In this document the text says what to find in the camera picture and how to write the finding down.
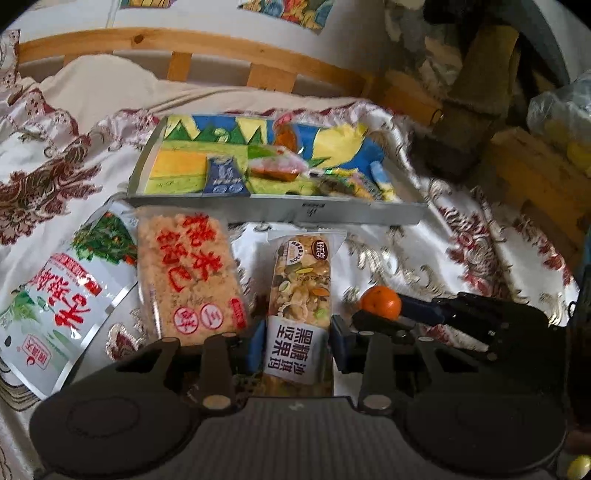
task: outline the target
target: snack packet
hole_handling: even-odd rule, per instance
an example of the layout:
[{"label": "snack packet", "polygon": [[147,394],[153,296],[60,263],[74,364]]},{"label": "snack packet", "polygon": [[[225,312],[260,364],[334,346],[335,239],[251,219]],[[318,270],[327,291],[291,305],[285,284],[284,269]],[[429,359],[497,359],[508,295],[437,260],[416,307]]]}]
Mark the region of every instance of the snack packet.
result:
[{"label": "snack packet", "polygon": [[207,156],[207,179],[203,188],[204,195],[223,197],[249,197],[250,192],[244,185],[242,175],[234,157],[223,155]]},{"label": "snack packet", "polygon": [[394,187],[388,178],[388,174],[384,170],[384,167],[381,162],[373,161],[369,166],[371,169],[372,177],[374,178],[375,184],[382,192],[382,197],[384,198],[385,202],[394,202],[396,201],[396,192],[394,191]]},{"label": "snack packet", "polygon": [[137,209],[140,300],[148,338],[181,345],[236,332],[248,317],[226,226],[191,209]]},{"label": "snack packet", "polygon": [[350,196],[369,202],[381,200],[382,197],[377,188],[358,171],[332,168],[318,175],[318,178],[320,193],[329,197]]},{"label": "snack packet", "polygon": [[38,397],[58,391],[137,282],[133,208],[109,202],[0,313],[0,356]]},{"label": "snack packet", "polygon": [[340,244],[330,242],[323,233],[295,234],[280,241],[259,392],[293,396],[331,394],[331,379],[325,385],[322,381],[329,363],[330,257]]},{"label": "snack packet", "polygon": [[272,155],[255,158],[248,163],[250,173],[255,177],[294,181],[309,168],[299,155],[288,148],[274,145],[265,145],[263,148]]}]

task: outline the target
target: plastic bag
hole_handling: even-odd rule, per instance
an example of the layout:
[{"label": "plastic bag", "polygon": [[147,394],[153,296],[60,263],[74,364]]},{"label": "plastic bag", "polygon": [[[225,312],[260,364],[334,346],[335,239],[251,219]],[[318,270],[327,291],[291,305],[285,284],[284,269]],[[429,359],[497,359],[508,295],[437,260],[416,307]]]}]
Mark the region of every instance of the plastic bag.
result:
[{"label": "plastic bag", "polygon": [[236,332],[248,317],[226,225],[176,207],[137,209],[138,275],[148,338],[181,345]]},{"label": "plastic bag", "polygon": [[294,181],[309,169],[308,164],[288,148],[265,145],[261,147],[271,155],[255,158],[248,163],[251,175],[281,181]]},{"label": "plastic bag", "polygon": [[344,237],[306,232],[277,239],[260,394],[332,394],[332,381],[325,378],[332,372],[327,369],[330,260]]},{"label": "plastic bag", "polygon": [[38,397],[62,387],[103,322],[136,284],[136,225],[132,207],[107,203],[0,313],[0,356]]},{"label": "plastic bag", "polygon": [[566,87],[532,99],[527,125],[591,177],[591,70]]}]

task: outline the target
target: bed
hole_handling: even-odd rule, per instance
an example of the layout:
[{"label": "bed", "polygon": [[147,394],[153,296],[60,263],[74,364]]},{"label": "bed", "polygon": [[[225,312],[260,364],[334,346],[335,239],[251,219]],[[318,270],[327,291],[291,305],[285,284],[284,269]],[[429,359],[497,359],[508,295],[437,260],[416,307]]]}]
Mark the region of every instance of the bed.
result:
[{"label": "bed", "polygon": [[[170,113],[243,112],[324,126],[363,123],[429,203],[416,226],[342,225],[345,244],[334,263],[333,309],[346,314],[359,292],[380,283],[422,299],[471,291],[529,303],[555,325],[567,322],[578,295],[564,258],[526,217],[491,205],[425,174],[408,155],[413,122],[360,98],[375,97],[371,76],[300,54],[235,38],[165,29],[78,32],[18,45],[2,35],[0,61],[0,310],[59,243],[108,198],[125,191],[139,152],[159,117]],[[119,50],[171,52],[167,80],[112,55]],[[246,86],[185,83],[191,54],[251,62]],[[18,63],[63,56],[63,68],[41,83],[20,78]],[[292,95],[298,74],[331,83],[345,97]],[[235,225],[233,248],[249,295],[265,293],[271,265],[254,264],[252,245],[269,229],[302,225]],[[142,344],[137,290],[100,329],[75,373],[84,377]],[[452,345],[485,348],[446,327],[427,329]],[[27,436],[38,399],[0,362],[0,472],[31,478],[39,467]],[[335,392],[355,396],[359,378],[335,373]]]}]

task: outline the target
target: red floral pattern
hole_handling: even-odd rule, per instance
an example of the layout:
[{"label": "red floral pattern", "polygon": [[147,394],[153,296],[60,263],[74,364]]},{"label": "red floral pattern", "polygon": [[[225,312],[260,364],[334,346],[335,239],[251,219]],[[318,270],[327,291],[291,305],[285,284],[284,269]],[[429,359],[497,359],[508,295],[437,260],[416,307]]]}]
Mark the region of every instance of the red floral pattern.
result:
[{"label": "red floral pattern", "polygon": [[464,265],[462,280],[485,297],[510,299],[503,266],[485,220],[478,212],[468,217],[456,208],[439,207],[438,210],[453,231],[455,247],[449,248],[447,254],[455,263]]},{"label": "red floral pattern", "polygon": [[38,224],[65,215],[69,200],[87,199],[102,190],[90,182],[100,165],[86,164],[93,143],[110,145],[110,151],[124,144],[141,148],[158,123],[148,112],[124,110],[79,135],[72,116],[48,105],[38,89],[21,95],[2,113],[21,132],[22,142],[47,142],[44,153],[49,160],[30,173],[13,172],[7,183],[0,181],[0,245],[15,244]]},{"label": "red floral pattern", "polygon": [[88,144],[84,137],[27,174],[15,171],[0,182],[0,244],[14,244],[30,236],[39,224],[66,212],[71,199],[87,199],[101,190],[89,183],[100,166],[84,167]]},{"label": "red floral pattern", "polygon": [[543,258],[543,265],[546,268],[555,271],[562,270],[562,284],[565,287],[573,282],[573,274],[568,268],[564,257],[556,251],[544,232],[537,228],[530,219],[525,215],[521,215],[513,222],[513,228],[521,234],[525,241],[538,248],[538,255]]},{"label": "red floral pattern", "polygon": [[0,88],[9,89],[17,80],[17,45],[20,30],[0,33]]},{"label": "red floral pattern", "polygon": [[105,352],[111,360],[118,362],[122,358],[137,352],[143,344],[141,338],[134,337],[127,331],[125,326],[116,323],[109,331]]}]

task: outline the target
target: wooden bed frame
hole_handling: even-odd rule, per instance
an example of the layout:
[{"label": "wooden bed frame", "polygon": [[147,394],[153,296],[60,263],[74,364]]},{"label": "wooden bed frame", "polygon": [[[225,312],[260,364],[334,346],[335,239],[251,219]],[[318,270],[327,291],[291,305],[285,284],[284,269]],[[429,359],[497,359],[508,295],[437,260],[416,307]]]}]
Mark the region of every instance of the wooden bed frame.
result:
[{"label": "wooden bed frame", "polygon": [[64,57],[64,65],[81,55],[117,50],[172,52],[167,80],[186,82],[191,55],[213,55],[251,63],[247,86],[291,92],[298,74],[326,82],[345,95],[362,96],[368,77],[300,53],[251,40],[168,28],[105,28],[40,38],[20,45],[20,62]]},{"label": "wooden bed frame", "polygon": [[298,75],[328,83],[345,96],[368,98],[428,125],[440,102],[410,77],[395,85],[373,74],[336,67],[283,48],[241,38],[170,28],[102,28],[55,35],[19,45],[20,63],[63,57],[63,64],[89,54],[125,50],[171,52],[167,80],[186,82],[193,54],[250,62],[249,87],[291,93]]}]

